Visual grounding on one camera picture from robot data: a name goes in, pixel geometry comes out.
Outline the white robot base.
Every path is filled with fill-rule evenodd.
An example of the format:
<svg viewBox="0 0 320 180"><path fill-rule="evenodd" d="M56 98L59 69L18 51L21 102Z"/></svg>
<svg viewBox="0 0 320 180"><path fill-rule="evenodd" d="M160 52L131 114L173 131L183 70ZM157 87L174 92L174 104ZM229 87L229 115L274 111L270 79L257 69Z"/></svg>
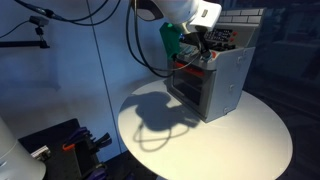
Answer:
<svg viewBox="0 0 320 180"><path fill-rule="evenodd" d="M46 166L34 159L0 117L0 180L43 180Z"/></svg>

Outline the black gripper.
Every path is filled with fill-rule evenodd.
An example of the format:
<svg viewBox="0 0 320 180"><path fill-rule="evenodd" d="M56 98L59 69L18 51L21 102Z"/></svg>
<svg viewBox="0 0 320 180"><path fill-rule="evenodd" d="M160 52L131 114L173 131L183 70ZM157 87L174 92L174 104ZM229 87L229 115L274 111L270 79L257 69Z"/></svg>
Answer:
<svg viewBox="0 0 320 180"><path fill-rule="evenodd" d="M200 30L199 32L183 35L181 42L188 45L199 46L202 56L209 55L211 52L204 39L205 33L206 30Z"/></svg>

